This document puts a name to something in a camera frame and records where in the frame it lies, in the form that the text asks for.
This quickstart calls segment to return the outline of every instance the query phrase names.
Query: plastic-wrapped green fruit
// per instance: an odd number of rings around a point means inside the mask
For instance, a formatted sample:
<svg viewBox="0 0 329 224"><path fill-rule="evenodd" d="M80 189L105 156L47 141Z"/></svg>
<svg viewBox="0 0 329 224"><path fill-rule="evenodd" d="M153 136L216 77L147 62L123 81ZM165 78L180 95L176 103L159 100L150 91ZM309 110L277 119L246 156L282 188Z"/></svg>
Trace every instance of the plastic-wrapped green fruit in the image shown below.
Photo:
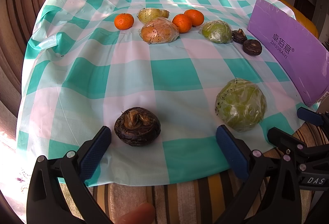
<svg viewBox="0 0 329 224"><path fill-rule="evenodd" d="M167 10L160 10L157 8L143 8L137 13L137 17L139 21L141 21L143 24L146 24L147 22L158 18L158 17L169 17L169 11Z"/></svg>
<svg viewBox="0 0 329 224"><path fill-rule="evenodd" d="M260 88L242 78L229 81L216 97L216 114L236 131L251 130L264 118L266 109Z"/></svg>
<svg viewBox="0 0 329 224"><path fill-rule="evenodd" d="M209 41L215 43L230 43L233 41L231 26L222 20L212 20L204 23L200 33Z"/></svg>

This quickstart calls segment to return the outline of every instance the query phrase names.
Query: cardboard box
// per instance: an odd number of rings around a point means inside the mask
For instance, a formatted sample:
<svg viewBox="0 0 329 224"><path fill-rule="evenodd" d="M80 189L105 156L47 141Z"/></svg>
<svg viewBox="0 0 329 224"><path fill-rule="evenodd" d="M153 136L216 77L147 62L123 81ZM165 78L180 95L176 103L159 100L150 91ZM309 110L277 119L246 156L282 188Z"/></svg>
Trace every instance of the cardboard box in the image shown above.
<svg viewBox="0 0 329 224"><path fill-rule="evenodd" d="M329 52L295 19L257 0L248 30L271 52L311 106L329 95Z"/></svg>

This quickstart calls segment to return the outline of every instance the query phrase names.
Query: tangerine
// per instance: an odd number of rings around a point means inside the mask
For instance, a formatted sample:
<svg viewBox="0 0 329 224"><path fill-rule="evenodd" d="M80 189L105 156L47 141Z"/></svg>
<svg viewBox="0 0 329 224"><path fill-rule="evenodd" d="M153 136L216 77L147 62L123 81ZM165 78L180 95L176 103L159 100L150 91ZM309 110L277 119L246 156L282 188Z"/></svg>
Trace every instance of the tangerine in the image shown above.
<svg viewBox="0 0 329 224"><path fill-rule="evenodd" d="M176 15L172 20L172 23L174 23L178 27L179 33L188 32L192 27L191 18L184 14Z"/></svg>
<svg viewBox="0 0 329 224"><path fill-rule="evenodd" d="M201 13L200 11L195 10L195 9L186 10L184 15L191 18L192 26L200 26L203 23L203 21L205 20L203 13Z"/></svg>
<svg viewBox="0 0 329 224"><path fill-rule="evenodd" d="M114 26L117 29L125 30L131 28L134 24L134 17L131 14L119 14L114 18Z"/></svg>

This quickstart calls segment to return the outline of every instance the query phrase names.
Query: dark brown water chestnut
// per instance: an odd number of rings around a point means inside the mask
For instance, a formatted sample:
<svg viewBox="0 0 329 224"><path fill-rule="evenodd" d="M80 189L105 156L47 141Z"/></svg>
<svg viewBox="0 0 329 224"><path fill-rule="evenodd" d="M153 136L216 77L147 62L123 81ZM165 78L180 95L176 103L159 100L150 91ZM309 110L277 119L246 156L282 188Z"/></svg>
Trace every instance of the dark brown water chestnut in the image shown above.
<svg viewBox="0 0 329 224"><path fill-rule="evenodd" d="M262 45L257 40L246 40L242 46L243 51L249 55L260 55L262 52Z"/></svg>
<svg viewBox="0 0 329 224"><path fill-rule="evenodd" d="M243 44L243 42L248 39L241 28L239 28L239 30L233 30L232 35L233 35L233 40L240 44Z"/></svg>
<svg viewBox="0 0 329 224"><path fill-rule="evenodd" d="M133 107L116 120L114 131L123 142L131 146L144 146L160 134L160 121L147 109Z"/></svg>

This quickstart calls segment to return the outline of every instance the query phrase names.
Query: potato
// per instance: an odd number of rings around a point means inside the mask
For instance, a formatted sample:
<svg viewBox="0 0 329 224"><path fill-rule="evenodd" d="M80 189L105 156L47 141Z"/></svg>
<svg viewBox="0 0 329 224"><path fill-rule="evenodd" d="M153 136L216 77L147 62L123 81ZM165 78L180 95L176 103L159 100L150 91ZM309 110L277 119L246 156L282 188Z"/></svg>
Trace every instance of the potato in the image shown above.
<svg viewBox="0 0 329 224"><path fill-rule="evenodd" d="M146 24L147 22L158 18L158 17L169 17L169 11L167 10L160 10L157 8L143 8L137 13L137 17L139 21L141 21L143 24Z"/></svg>
<svg viewBox="0 0 329 224"><path fill-rule="evenodd" d="M140 30L140 36L148 44L172 42L178 35L178 28L164 17L149 21Z"/></svg>

